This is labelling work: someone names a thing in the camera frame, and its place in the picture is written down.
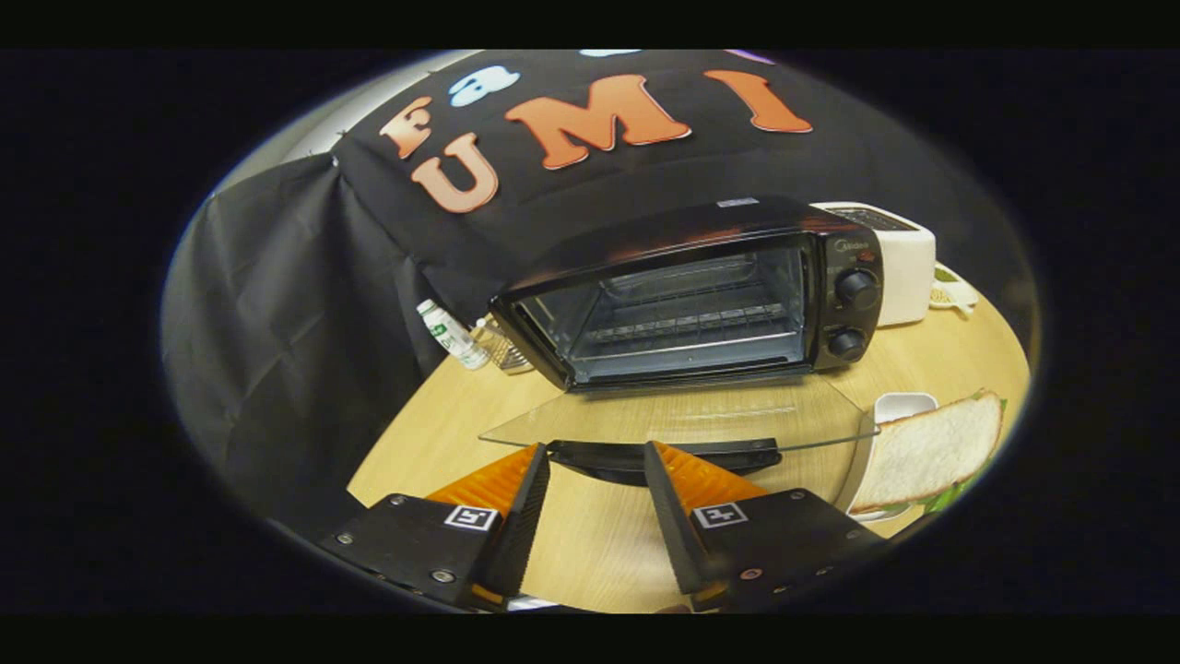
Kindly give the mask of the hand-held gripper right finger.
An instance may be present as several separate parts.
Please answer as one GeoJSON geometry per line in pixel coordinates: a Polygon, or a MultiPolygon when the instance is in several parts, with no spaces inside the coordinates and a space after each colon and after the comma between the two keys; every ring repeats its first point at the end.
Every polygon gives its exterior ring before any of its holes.
{"type": "Polygon", "coordinates": [[[808,489],[768,492],[670,445],[645,443],[643,471],[678,592],[696,612],[776,612],[890,547],[808,489]]]}

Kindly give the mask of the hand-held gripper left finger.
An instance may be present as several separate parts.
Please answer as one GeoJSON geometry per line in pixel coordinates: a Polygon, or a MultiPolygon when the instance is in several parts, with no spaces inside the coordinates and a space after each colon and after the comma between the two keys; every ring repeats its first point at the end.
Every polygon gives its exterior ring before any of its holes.
{"type": "Polygon", "coordinates": [[[384,497],[319,543],[414,596],[505,612],[520,596],[548,486],[548,448],[535,443],[430,497],[384,497]]]}

